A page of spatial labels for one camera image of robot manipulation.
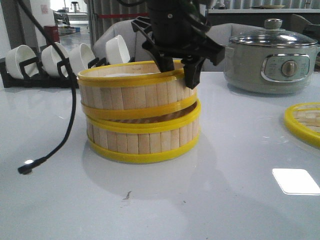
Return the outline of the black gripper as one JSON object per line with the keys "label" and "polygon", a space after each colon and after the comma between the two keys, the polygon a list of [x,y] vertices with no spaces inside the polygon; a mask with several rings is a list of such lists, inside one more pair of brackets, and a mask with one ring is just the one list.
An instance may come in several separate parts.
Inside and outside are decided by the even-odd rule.
{"label": "black gripper", "polygon": [[133,31],[146,38],[143,49],[162,73],[175,69],[174,58],[182,59],[185,85],[194,89],[205,59],[216,66],[225,57],[225,48],[207,36],[213,1],[148,0],[146,5],[148,15],[131,23]]}

